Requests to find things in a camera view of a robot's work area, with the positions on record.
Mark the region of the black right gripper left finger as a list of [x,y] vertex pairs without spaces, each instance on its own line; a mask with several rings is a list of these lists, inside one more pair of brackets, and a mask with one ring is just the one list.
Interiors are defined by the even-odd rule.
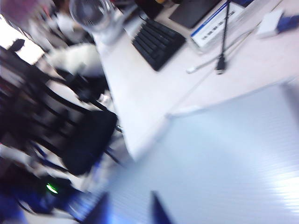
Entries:
[[84,224],[109,223],[109,193],[105,192],[91,212],[84,218]]

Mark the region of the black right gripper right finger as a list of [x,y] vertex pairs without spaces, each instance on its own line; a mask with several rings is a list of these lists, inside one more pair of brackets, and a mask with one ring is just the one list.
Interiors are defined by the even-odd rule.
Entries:
[[153,224],[173,224],[171,217],[167,214],[166,209],[163,207],[157,192],[151,192],[151,221]]

